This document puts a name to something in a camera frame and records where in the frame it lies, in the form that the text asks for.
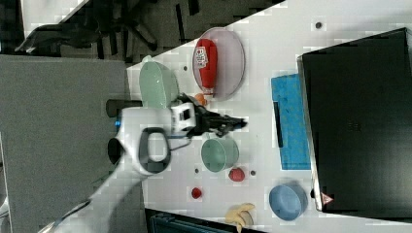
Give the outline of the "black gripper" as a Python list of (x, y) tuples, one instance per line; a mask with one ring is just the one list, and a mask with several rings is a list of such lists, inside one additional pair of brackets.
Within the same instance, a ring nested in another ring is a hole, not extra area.
[[(240, 130), (247, 126), (248, 122), (241, 117), (233, 117), (228, 115), (219, 115), (208, 111), (194, 97), (181, 93), (178, 99), (182, 103), (190, 103), (193, 105), (195, 125), (191, 127), (186, 134), (188, 138), (201, 136), (204, 133), (215, 133), (218, 137), (223, 137), (231, 131)], [(220, 124), (213, 122), (213, 118), (218, 117)]]

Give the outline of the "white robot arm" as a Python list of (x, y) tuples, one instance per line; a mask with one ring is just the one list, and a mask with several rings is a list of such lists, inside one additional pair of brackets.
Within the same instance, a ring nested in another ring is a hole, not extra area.
[(120, 159), (113, 173), (85, 201), (38, 233), (109, 233), (111, 216), (129, 191), (169, 166), (174, 150), (171, 140), (190, 143), (205, 133), (223, 137), (246, 125), (244, 118), (211, 112), (184, 93), (164, 109), (123, 109), (115, 136)]

